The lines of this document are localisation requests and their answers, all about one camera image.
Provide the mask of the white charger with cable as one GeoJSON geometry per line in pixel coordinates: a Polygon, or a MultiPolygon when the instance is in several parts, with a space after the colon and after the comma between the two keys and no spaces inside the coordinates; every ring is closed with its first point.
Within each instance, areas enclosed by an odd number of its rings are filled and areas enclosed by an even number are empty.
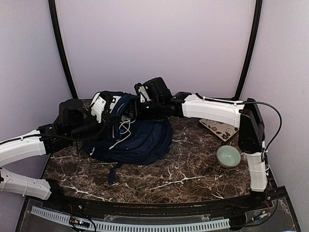
{"type": "Polygon", "coordinates": [[[120,135],[119,139],[117,139],[117,141],[111,147],[109,147],[109,150],[113,149],[116,145],[123,142],[131,135],[130,127],[135,121],[135,119],[131,119],[127,116],[122,116],[120,120],[120,125],[118,127],[120,135]]]}

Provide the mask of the navy blue student backpack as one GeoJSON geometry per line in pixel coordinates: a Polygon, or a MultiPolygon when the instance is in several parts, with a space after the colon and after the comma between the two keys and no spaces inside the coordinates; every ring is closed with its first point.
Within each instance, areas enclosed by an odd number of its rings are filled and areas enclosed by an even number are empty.
{"type": "Polygon", "coordinates": [[[112,184],[117,168],[123,164],[149,165],[164,157],[169,152],[173,136],[173,128],[167,116],[155,116],[154,119],[138,120],[129,112],[132,100],[139,100],[138,96],[125,92],[112,92],[112,116],[127,116],[136,121],[131,125],[131,135],[123,142],[109,150],[119,138],[99,138],[83,143],[84,150],[92,158],[115,163],[110,169],[108,182],[112,184]]]}

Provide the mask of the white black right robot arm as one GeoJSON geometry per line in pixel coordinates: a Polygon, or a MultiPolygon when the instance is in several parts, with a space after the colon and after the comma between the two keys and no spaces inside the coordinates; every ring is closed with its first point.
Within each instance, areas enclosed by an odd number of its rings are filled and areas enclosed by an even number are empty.
{"type": "Polygon", "coordinates": [[[239,130],[238,146],[245,153],[250,172],[250,188],[254,193],[246,205],[256,210],[265,202],[267,188],[267,151],[265,124],[259,110],[261,102],[229,101],[178,92],[172,95],[163,78],[156,77],[134,86],[138,100],[133,104],[135,117],[155,119],[168,116],[207,119],[228,124],[239,130]]]}

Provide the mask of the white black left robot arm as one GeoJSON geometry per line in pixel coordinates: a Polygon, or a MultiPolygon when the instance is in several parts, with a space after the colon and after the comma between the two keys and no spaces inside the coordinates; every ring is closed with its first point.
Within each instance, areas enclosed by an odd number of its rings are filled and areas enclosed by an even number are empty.
{"type": "Polygon", "coordinates": [[[5,165],[30,157],[43,156],[69,147],[73,142],[85,142],[97,138],[107,128],[116,97],[95,97],[90,110],[79,99],[70,99],[59,105],[59,115],[52,124],[38,127],[25,135],[0,144],[0,190],[32,196],[49,203],[58,211],[68,207],[68,199],[62,196],[57,181],[35,179],[16,174],[5,165]]]}

